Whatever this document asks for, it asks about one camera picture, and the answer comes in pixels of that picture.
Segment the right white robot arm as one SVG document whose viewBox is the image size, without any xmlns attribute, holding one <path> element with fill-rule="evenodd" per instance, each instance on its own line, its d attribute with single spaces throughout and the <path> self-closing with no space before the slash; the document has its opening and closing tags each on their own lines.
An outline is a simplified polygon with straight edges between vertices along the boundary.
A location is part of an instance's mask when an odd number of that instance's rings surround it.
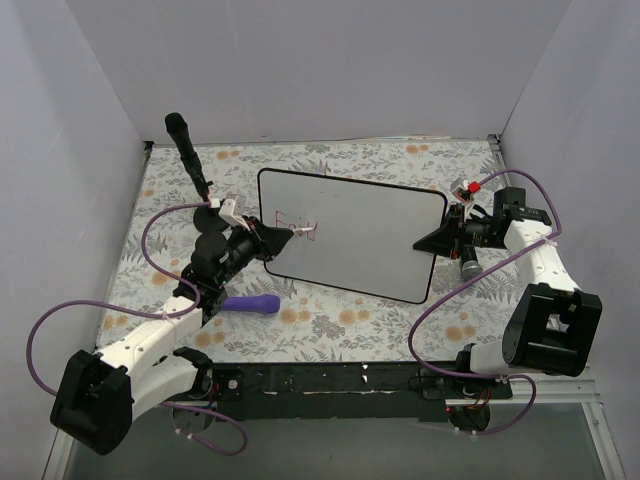
<svg viewBox="0 0 640 480">
<path fill-rule="evenodd" d="M 450 259 L 473 248 L 504 249 L 514 257 L 524 287 L 501 339 L 469 344 L 454 366 L 454 389 L 475 397 L 489 380 L 515 374 L 543 373 L 577 377 L 591 351 L 603 306 L 600 298 L 580 289 L 564 267 L 552 234 L 549 214 L 526 204 L 518 187 L 498 190 L 493 211 L 467 212 L 478 184 L 464 190 L 450 206 L 441 226 L 413 245 L 414 250 Z"/>
</svg>

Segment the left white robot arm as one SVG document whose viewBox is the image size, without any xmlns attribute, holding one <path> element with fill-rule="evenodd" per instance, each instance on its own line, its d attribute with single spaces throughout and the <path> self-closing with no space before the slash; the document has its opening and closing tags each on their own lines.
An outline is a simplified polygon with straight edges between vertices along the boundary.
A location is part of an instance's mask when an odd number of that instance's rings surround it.
<svg viewBox="0 0 640 480">
<path fill-rule="evenodd" d="M 288 228 L 246 217 L 231 234 L 200 235 L 190 263 L 161 311 L 117 342 L 67 362 L 51 423 L 100 455 L 113 451 L 134 420 L 176 396 L 208 396 L 217 382 L 203 353 L 180 346 L 220 311 L 271 314 L 273 295 L 230 297 L 225 286 L 251 261 L 271 261 L 293 238 Z"/>
</svg>

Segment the white whiteboard black frame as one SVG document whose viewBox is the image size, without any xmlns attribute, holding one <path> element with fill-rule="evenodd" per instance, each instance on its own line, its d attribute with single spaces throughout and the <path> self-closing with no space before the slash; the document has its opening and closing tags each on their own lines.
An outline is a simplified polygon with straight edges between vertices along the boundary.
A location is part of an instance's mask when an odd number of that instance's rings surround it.
<svg viewBox="0 0 640 480">
<path fill-rule="evenodd" d="M 264 168 L 260 218 L 295 234 L 266 263 L 274 276 L 419 305 L 435 258 L 413 244 L 436 230 L 448 206 L 435 190 Z"/>
</svg>

